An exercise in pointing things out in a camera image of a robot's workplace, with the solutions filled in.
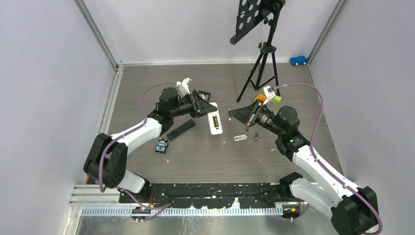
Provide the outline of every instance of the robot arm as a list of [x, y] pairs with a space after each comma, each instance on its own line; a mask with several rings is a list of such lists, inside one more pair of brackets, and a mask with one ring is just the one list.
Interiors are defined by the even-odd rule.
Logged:
[[148, 194], [149, 182], [126, 170], [127, 156], [145, 142], [164, 134], [173, 125], [174, 117], [190, 114], [192, 118], [199, 118], [207, 113], [217, 111], [215, 106], [209, 104], [209, 93], [196, 90], [190, 92], [188, 88], [190, 82], [189, 78], [183, 82], [177, 82], [176, 85], [179, 87], [182, 97], [179, 96], [175, 88], [163, 89], [155, 109], [139, 124], [111, 136], [104, 133], [99, 134], [85, 161], [84, 172], [90, 177], [98, 179], [99, 161], [104, 148], [115, 138], [122, 136], [108, 150], [107, 154], [111, 153], [111, 157], [104, 159], [103, 183], [108, 188], [127, 189], [137, 194], [138, 198], [140, 195]]
[[[269, 87], [264, 88], [267, 99], [257, 100], [253, 104], [229, 111], [229, 115], [246, 125], [247, 130], [258, 124], [278, 136], [275, 141], [279, 152], [290, 161], [303, 168], [322, 187], [319, 188], [302, 175], [293, 172], [280, 179], [281, 191], [288, 196], [308, 202], [324, 213], [332, 222], [333, 227], [341, 235], [362, 234], [377, 224], [370, 209], [346, 186], [351, 187], [363, 196], [378, 211], [376, 193], [369, 187], [360, 188], [348, 180], [316, 151], [314, 159], [310, 142], [298, 131], [300, 120], [293, 107], [283, 106], [277, 114], [271, 112], [265, 103], [275, 96]], [[324, 165], [336, 177], [342, 179], [346, 186], [336, 181], [322, 166]]]

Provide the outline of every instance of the white wall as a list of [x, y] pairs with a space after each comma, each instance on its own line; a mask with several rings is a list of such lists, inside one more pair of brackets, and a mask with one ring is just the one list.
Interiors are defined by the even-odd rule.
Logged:
[[377, 193], [385, 235], [415, 230], [414, 9], [349, 0], [311, 64], [341, 166]]
[[0, 234], [58, 235], [113, 68], [74, 1], [2, 1]]
[[[273, 44], [277, 60], [308, 56], [338, 0], [287, 0]], [[255, 61], [269, 26], [260, 23], [236, 45], [239, 0], [87, 0], [98, 10], [125, 64]]]

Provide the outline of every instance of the small toy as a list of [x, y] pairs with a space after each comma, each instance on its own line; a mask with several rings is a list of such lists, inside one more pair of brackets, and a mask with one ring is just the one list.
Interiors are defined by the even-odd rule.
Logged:
[[157, 143], [156, 143], [156, 153], [164, 153], [164, 154], [166, 154], [166, 150], [167, 150], [167, 147], [168, 147], [168, 140], [167, 139], [163, 139], [163, 138], [160, 138], [158, 141], [157, 141]]
[[306, 64], [308, 64], [308, 59], [307, 59], [307, 57], [301, 55], [301, 56], [298, 56], [298, 57], [292, 57], [290, 59], [290, 63], [294, 66], [298, 66], [299, 64], [306, 65]]

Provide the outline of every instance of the tripod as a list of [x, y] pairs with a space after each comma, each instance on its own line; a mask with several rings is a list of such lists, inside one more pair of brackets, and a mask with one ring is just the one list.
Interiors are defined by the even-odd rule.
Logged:
[[[270, 33], [268, 35], [268, 40], [267, 42], [264, 42], [264, 46], [262, 45], [262, 43], [259, 43], [258, 48], [260, 48], [260, 54], [254, 64], [254, 67], [251, 70], [251, 74], [249, 74], [249, 77], [244, 85], [244, 88], [241, 91], [241, 94], [239, 95], [238, 99], [236, 99], [236, 102], [241, 101], [241, 97], [244, 94], [246, 87], [248, 86], [249, 83], [252, 84], [255, 91], [258, 91], [259, 89], [261, 89], [263, 86], [265, 86], [267, 83], [269, 83], [273, 79], [275, 79], [275, 84], [278, 86], [277, 65], [275, 62], [276, 48], [273, 45], [271, 45], [272, 38], [275, 33], [275, 29], [277, 28], [278, 18], [279, 18], [279, 10], [274, 13], [274, 18], [272, 20], [268, 20], [268, 18], [265, 18], [264, 24], [268, 24], [269, 26], [271, 26]], [[260, 85], [262, 73], [264, 72], [264, 68], [265, 68], [265, 63], [267, 62], [268, 53], [271, 53], [271, 56], [273, 59], [274, 76], [271, 77], [268, 81], [264, 82], [262, 85]], [[254, 84], [254, 82], [252, 81], [252, 76], [256, 70], [256, 67], [258, 67], [259, 63], [261, 62], [261, 59], [262, 59], [262, 63], [261, 63], [261, 67], [259, 68], [258, 79], [256, 80], [256, 84]]]

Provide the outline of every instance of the orange tag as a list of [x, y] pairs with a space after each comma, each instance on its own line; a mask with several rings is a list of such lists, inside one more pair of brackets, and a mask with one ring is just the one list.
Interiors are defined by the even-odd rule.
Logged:
[[257, 97], [255, 97], [254, 102], [257, 101], [258, 99], [264, 102], [267, 99], [267, 97], [264, 96], [263, 94], [259, 94]]

